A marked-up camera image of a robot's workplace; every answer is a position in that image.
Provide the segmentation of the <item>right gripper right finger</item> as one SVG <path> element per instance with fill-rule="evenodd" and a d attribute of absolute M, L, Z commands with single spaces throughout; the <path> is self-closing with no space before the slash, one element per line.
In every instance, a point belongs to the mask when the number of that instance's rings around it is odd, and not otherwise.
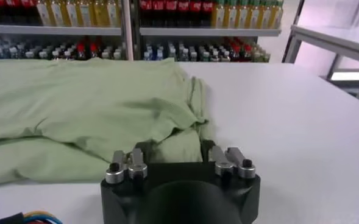
<path fill-rule="evenodd" d="M 242 179 L 254 179 L 256 168 L 252 160 L 246 158 L 238 147 L 228 147 L 223 150 L 212 140 L 201 141 L 201 157 L 203 163 L 213 161 L 215 163 L 215 174 L 224 175 L 237 174 Z"/>

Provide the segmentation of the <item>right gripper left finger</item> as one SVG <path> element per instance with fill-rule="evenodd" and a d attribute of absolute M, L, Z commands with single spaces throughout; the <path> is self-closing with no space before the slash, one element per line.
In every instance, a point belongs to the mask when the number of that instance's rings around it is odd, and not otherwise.
<path fill-rule="evenodd" d="M 122 150 L 114 151 L 112 161 L 105 171 L 105 181 L 108 184 L 119 184 L 126 176 L 131 180 L 147 178 L 150 155 L 151 142 L 136 143 L 128 154 Z"/>

